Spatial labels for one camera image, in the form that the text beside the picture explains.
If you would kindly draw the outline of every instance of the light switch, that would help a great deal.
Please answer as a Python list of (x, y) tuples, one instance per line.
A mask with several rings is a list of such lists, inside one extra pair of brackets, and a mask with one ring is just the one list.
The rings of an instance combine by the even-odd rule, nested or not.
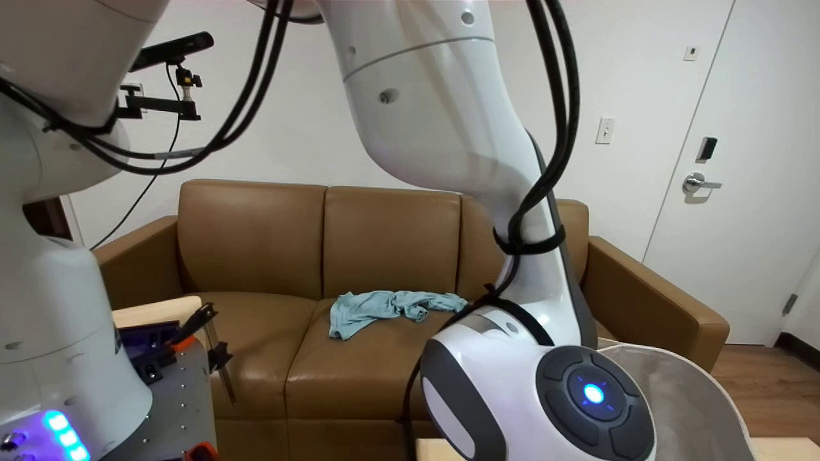
[(610, 143), (614, 143), (614, 133), (616, 133), (616, 118), (599, 118), (599, 120), (597, 120), (594, 143), (597, 143), (597, 146), (610, 146)]

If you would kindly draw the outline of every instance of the door handle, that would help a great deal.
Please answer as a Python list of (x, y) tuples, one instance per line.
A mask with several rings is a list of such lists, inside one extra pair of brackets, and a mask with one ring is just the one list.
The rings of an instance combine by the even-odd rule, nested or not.
[(724, 186), (721, 182), (708, 182), (708, 175), (703, 175), (703, 173), (690, 173), (684, 179), (684, 192), (687, 195), (696, 195), (698, 190), (721, 190), (721, 186)]

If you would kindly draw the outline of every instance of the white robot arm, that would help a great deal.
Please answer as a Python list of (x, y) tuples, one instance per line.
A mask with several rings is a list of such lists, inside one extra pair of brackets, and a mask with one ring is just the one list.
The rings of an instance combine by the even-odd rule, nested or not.
[[(0, 95), (0, 428), (60, 410), (83, 432), (87, 456), (119, 444), (152, 397), (115, 347), (92, 255), (31, 236), (22, 204), (113, 170), (84, 151), (101, 143), (68, 133), (110, 120), (119, 85), (164, 1), (0, 4), (0, 85), (11, 88)], [(515, 246), (500, 273), (506, 300), (469, 310), (424, 352), (424, 392), (441, 429), (469, 457), (648, 457), (655, 429), (640, 392), (587, 347), (593, 316), (567, 277), (552, 197), (517, 211), (542, 163), (503, 85), (488, 0), (318, 0), (318, 9), (371, 159), (405, 182), (473, 195), (489, 209), (500, 241)], [(11, 99), (18, 88), (75, 127), (42, 133), (43, 111), (18, 106), (25, 102)], [(81, 179), (70, 173), (75, 163), (84, 169)], [(552, 251), (517, 252), (521, 242), (538, 241), (555, 241)], [(626, 423), (640, 437), (610, 443), (608, 432)]]

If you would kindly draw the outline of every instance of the couch armrest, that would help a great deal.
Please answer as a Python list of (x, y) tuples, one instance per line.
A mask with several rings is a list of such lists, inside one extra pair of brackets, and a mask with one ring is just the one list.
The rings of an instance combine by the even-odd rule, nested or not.
[(589, 237), (582, 288), (617, 339), (675, 351), (708, 370), (729, 337), (715, 310), (597, 236)]
[(159, 218), (95, 251), (113, 306), (182, 296), (177, 218)]

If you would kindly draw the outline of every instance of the table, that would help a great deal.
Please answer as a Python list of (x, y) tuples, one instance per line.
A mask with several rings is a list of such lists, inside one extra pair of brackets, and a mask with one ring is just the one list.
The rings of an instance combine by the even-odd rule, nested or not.
[[(756, 461), (820, 461), (820, 444), (811, 437), (752, 437)], [(419, 461), (461, 461), (444, 437), (420, 437)]]

